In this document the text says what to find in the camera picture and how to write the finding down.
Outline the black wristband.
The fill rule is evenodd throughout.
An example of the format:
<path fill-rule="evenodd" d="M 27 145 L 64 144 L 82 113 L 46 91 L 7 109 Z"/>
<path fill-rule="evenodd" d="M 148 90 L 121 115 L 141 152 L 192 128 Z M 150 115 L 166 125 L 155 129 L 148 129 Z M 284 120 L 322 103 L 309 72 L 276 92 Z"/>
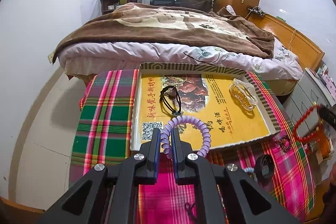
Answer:
<path fill-rule="evenodd" d="M 271 155 L 265 154 L 257 158 L 255 174 L 258 182 L 268 184 L 274 175 L 274 161 Z"/>

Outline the clear plastic hair claw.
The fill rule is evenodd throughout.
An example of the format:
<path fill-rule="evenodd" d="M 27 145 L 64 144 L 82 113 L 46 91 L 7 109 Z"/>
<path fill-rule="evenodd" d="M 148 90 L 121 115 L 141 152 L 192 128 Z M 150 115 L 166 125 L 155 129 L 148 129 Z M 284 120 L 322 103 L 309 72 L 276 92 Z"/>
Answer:
<path fill-rule="evenodd" d="M 239 79 L 233 79 L 230 84 L 229 92 L 236 100 L 238 100 L 246 111 L 252 111 L 258 105 L 258 97 L 255 87 L 247 82 Z"/>

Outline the grey drawer cabinet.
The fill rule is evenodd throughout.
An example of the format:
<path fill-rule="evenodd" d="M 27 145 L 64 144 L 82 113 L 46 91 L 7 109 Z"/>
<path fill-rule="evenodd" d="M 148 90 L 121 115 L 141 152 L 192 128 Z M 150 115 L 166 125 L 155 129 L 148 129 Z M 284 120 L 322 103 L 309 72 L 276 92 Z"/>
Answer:
<path fill-rule="evenodd" d="M 292 123 L 295 125 L 310 106 L 312 106 L 313 102 L 323 104 L 328 108 L 335 105 L 335 99 L 323 82 L 311 69 L 305 68 L 302 78 L 286 99 L 283 106 Z"/>

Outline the bed with white sheet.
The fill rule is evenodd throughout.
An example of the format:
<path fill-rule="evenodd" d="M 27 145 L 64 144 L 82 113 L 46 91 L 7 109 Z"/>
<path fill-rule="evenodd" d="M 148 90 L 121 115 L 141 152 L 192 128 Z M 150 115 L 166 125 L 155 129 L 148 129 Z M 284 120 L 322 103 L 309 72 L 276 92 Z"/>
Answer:
<path fill-rule="evenodd" d="M 274 56 L 271 59 L 228 52 L 215 46 L 86 42 L 66 47 L 53 62 L 59 62 L 67 75 L 85 81 L 103 71 L 133 69 L 142 63 L 205 64 L 237 68 L 257 73 L 266 81 L 298 81 L 303 75 L 298 57 L 287 50 L 276 36 L 274 36 Z"/>

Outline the wooden headboard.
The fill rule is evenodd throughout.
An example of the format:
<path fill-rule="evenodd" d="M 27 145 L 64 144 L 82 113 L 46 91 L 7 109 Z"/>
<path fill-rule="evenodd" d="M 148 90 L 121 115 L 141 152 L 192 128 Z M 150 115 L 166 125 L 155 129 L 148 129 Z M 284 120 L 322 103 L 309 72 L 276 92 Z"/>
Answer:
<path fill-rule="evenodd" d="M 302 69 L 316 70 L 325 53 L 312 40 L 304 34 L 285 23 L 283 20 L 266 14 L 260 16 L 251 13 L 248 18 L 257 27 L 271 32 L 276 38 L 299 59 Z"/>

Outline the striped cardboard tray box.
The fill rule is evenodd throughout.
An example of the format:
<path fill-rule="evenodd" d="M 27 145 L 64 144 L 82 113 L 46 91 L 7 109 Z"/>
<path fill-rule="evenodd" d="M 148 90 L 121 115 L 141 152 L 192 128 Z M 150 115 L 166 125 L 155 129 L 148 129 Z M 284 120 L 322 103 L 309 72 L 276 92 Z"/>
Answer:
<path fill-rule="evenodd" d="M 246 111 L 229 92 L 233 79 L 252 84 L 258 105 Z M 130 148 L 138 151 L 154 128 L 176 111 L 203 122 L 211 148 L 227 148 L 272 137 L 281 131 L 279 110 L 266 83 L 252 72 L 208 65 L 142 63 L 136 83 Z"/>

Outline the plaid pink tablecloth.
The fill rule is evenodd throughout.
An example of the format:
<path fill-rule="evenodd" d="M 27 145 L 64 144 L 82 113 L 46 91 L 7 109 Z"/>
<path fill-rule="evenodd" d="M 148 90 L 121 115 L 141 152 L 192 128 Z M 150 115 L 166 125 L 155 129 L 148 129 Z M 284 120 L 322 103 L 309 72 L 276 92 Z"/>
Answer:
<path fill-rule="evenodd" d="M 73 185 L 95 164 L 121 163 L 130 155 L 131 115 L 138 70 L 109 71 L 95 76 L 80 101 L 81 114 L 73 143 L 69 184 Z M 275 137 L 245 145 L 211 151 L 209 161 L 231 162 L 253 167 L 258 157 L 274 160 L 274 176 L 265 189 L 300 221 L 307 219 L 315 205 L 315 185 L 306 152 L 296 142 L 292 122 L 275 99 L 281 131 Z M 140 223 L 190 223 L 185 204 L 194 201 L 193 188 L 173 181 L 173 166 L 161 158 L 158 182 L 139 189 Z"/>

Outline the brown blanket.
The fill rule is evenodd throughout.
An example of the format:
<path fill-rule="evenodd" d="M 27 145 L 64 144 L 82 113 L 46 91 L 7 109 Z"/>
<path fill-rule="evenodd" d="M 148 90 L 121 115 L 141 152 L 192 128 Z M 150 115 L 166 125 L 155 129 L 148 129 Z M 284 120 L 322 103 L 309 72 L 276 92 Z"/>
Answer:
<path fill-rule="evenodd" d="M 53 60 L 66 47 L 86 42 L 215 46 L 262 59 L 274 56 L 274 35 L 226 8 L 206 13 L 185 7 L 127 3 L 67 35 L 55 48 Z"/>

